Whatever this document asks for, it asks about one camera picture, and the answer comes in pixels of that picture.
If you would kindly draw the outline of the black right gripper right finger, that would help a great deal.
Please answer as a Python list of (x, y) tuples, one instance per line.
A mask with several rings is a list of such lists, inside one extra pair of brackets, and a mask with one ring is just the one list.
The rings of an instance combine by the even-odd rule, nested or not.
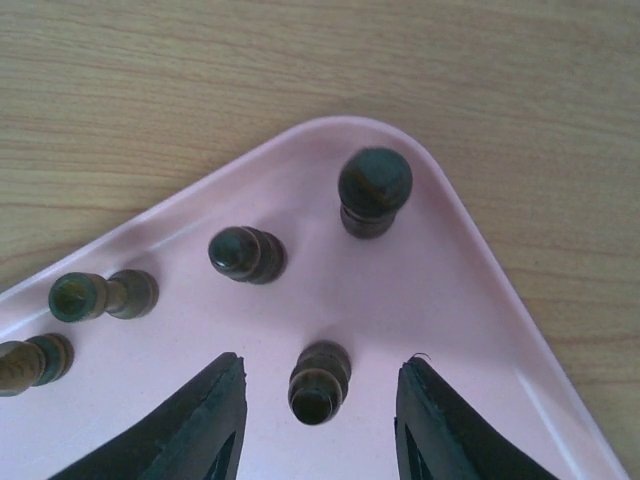
[(394, 430), (401, 479), (555, 477), (417, 356), (399, 370)]

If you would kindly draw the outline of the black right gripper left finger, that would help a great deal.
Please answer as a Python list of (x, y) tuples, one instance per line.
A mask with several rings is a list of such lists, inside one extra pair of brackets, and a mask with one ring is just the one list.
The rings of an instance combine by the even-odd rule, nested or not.
[(217, 357), (138, 423), (56, 479), (234, 479), (247, 418), (244, 359)]

